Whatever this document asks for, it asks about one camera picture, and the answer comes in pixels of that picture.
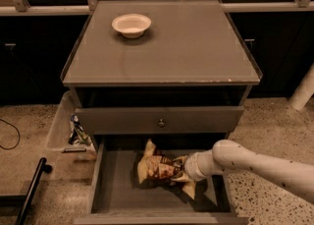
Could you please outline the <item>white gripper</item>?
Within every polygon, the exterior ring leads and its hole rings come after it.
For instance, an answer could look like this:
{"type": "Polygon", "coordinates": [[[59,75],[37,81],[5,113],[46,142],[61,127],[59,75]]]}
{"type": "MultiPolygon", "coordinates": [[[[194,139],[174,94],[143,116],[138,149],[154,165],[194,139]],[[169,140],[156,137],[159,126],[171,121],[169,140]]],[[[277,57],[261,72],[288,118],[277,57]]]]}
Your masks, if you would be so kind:
{"type": "Polygon", "coordinates": [[[171,178],[174,182],[187,183],[190,178],[196,182],[208,178],[212,174],[212,151],[194,152],[189,156],[182,155],[173,160],[176,166],[184,166],[184,173],[171,178]]]}

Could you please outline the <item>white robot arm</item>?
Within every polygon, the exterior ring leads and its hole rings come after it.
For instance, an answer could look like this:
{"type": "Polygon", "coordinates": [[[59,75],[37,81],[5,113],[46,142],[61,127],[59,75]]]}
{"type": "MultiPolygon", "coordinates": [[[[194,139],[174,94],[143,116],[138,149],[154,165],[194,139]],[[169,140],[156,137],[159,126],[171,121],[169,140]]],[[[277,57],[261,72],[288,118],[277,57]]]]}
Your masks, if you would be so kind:
{"type": "Polygon", "coordinates": [[[183,171],[193,182],[236,170],[249,171],[297,197],[314,203],[314,165],[264,155],[230,140],[217,141],[210,150],[183,160],[183,171]]]}

